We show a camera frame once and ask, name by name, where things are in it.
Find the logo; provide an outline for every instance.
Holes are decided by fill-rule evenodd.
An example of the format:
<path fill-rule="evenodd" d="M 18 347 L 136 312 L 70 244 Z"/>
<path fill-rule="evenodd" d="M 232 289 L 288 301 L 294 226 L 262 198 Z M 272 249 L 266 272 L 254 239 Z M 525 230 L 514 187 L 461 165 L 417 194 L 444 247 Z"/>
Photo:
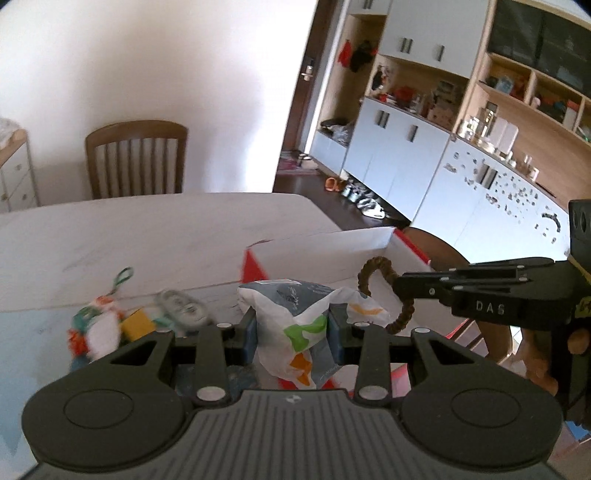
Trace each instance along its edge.
<path fill-rule="evenodd" d="M 492 313 L 493 315 L 504 315 L 505 314 L 505 305 L 503 303 L 499 303 L 497 308 L 494 308 L 492 303 L 488 305 L 486 303 L 481 302 L 480 300 L 476 301 L 476 311 L 482 312 L 485 310 L 487 313 Z"/>
<path fill-rule="evenodd" d="M 292 405 L 301 402 L 301 397 L 299 395 L 290 395 L 289 397 L 285 398 L 285 401 L 288 401 Z"/>

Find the red triangle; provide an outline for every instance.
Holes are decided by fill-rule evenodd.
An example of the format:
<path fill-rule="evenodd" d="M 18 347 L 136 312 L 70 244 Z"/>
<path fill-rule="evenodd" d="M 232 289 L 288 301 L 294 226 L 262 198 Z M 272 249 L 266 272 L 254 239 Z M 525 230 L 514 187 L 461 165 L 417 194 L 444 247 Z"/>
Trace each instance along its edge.
<path fill-rule="evenodd" d="M 244 264 L 242 266 L 242 283 L 250 283 L 251 281 L 269 280 L 269 276 L 265 273 L 256 257 L 250 250 L 246 250 L 244 254 Z"/>

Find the white wall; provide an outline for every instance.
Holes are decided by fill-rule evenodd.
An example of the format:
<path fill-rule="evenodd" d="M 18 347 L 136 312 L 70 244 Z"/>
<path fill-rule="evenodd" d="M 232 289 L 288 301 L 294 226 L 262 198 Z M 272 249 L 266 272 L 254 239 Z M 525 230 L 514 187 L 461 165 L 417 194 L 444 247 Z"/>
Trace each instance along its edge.
<path fill-rule="evenodd" d="M 316 0 L 12 0 L 0 112 L 26 128 L 42 204 L 90 198 L 84 138 L 189 128 L 185 191 L 270 192 Z"/>

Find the table surface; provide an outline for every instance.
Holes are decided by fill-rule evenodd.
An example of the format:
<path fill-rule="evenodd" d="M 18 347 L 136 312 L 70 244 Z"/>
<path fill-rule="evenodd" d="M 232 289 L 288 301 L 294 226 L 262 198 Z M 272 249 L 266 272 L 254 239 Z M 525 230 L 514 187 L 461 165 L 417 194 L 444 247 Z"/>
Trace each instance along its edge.
<path fill-rule="evenodd" d="M 246 247 L 339 230 L 289 194 L 128 197 L 0 215 L 0 312 L 86 303 L 128 266 L 126 297 L 236 282 Z"/>
<path fill-rule="evenodd" d="M 72 316 L 108 292 L 120 270 L 135 270 L 118 292 L 124 309 L 174 288 L 205 302 L 216 320 L 235 323 L 247 247 L 339 230 L 311 201 L 289 194 L 129 197 L 0 215 L 0 478 L 35 465 L 22 407 L 68 372 Z"/>

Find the slipper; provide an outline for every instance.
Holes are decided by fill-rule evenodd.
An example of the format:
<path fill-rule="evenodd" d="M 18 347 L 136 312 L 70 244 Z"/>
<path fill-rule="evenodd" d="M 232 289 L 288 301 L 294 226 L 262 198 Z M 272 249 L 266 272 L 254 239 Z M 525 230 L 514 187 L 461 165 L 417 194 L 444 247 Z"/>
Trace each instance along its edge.
<path fill-rule="evenodd" d="M 327 192 L 333 192 L 336 190 L 336 188 L 337 188 L 336 179 L 334 179 L 333 177 L 329 177 L 328 179 L 326 179 L 326 182 L 324 182 L 324 189 Z"/>

